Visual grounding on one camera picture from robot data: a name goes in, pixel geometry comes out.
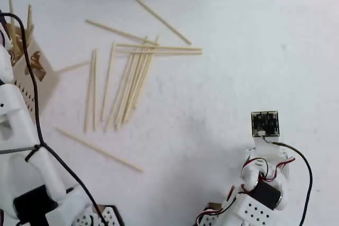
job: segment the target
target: white surface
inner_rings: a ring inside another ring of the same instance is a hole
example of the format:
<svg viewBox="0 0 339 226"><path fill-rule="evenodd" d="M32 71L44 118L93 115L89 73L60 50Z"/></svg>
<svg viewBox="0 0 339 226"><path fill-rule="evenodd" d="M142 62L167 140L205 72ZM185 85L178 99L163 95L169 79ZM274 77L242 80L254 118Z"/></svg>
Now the white surface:
<svg viewBox="0 0 339 226"><path fill-rule="evenodd" d="M203 47L203 56L157 57L135 115L118 133L104 134L101 124L96 133L83 134L88 67L63 74L42 114L45 140L96 200L117 205L126 225L192 225L208 201L222 202L230 186L240 183L245 149L254 144L251 111L279 110L280 140L300 149L314 172L305 225L335 224L338 0L143 1L193 47ZM29 3L37 41L56 70L89 60L99 49L101 104L111 43L131 41L85 19L184 46L134 0L13 0L23 20ZM8 10L8 0L0 6ZM114 89L125 63L125 56L117 58ZM145 172L61 136L54 125ZM60 172L68 186L74 183ZM307 169L297 157L291 202L281 213L285 225L299 224L307 187Z"/></svg>

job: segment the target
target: black cable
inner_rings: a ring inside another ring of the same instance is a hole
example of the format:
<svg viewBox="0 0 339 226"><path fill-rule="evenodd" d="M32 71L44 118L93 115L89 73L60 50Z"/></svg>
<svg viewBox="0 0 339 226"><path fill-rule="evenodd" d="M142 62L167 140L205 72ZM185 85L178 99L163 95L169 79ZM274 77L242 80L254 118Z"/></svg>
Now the black cable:
<svg viewBox="0 0 339 226"><path fill-rule="evenodd" d="M5 155L7 153L17 153L17 152L29 151L29 150L34 150L34 149L35 149L35 147L0 150L0 155Z"/></svg>
<svg viewBox="0 0 339 226"><path fill-rule="evenodd" d="M100 212L100 209L99 209L96 201L94 200L92 194L87 189L86 185L74 173L74 171L72 171L71 168L58 156L58 154L50 146L48 146L45 143L45 141L43 140L43 136L42 136L42 132L41 132L41 126L40 126L40 118L39 118L38 86L37 86L37 81L35 80L35 76L33 74L32 66L31 66L30 59L29 59L28 52L27 52L27 42L26 42L26 36L25 36L25 28L24 28L23 23L20 20L20 18L18 16L16 16L15 14L0 13L0 17L5 17L5 16L15 18L16 21L18 21L18 23L20 25L23 53L24 53L24 56L25 56L28 71L30 73L30 76L31 76L31 79L32 79L32 82L33 82L34 105L35 105L35 123L37 125L37 132L38 132L38 137L39 137L39 141L40 141L40 146L44 147L47 151L49 151L54 156L54 158L64 167L64 169L67 170L67 172L80 184L80 186L84 189L85 193L88 195L88 197L92 201L93 206L94 206L96 212L98 213L101 221L104 223L105 226L108 226L108 223L106 222L105 218L103 217L102 213Z"/></svg>
<svg viewBox="0 0 339 226"><path fill-rule="evenodd" d="M309 172L309 186L308 186L308 191L307 191L307 195L306 195L304 211L302 213L301 221L299 223L299 226L302 226L303 223L304 223L305 217L306 217L308 201L309 201L309 197L311 195L311 190L312 190L312 185L313 185L313 175L312 175L311 166L309 165L306 157L298 149L296 149L296 148L294 148L294 147L292 147L290 145L287 145L287 144L284 144L284 143L280 143L280 142L272 142L272 144L292 149L294 152L296 152L298 155L300 155L302 157L302 159L304 160L304 162L306 163L306 166L307 166L307 169L308 169L308 172Z"/></svg>
<svg viewBox="0 0 339 226"><path fill-rule="evenodd" d="M1 39L2 39L2 46L5 47L5 36L4 33L0 30L1 33Z"/></svg>

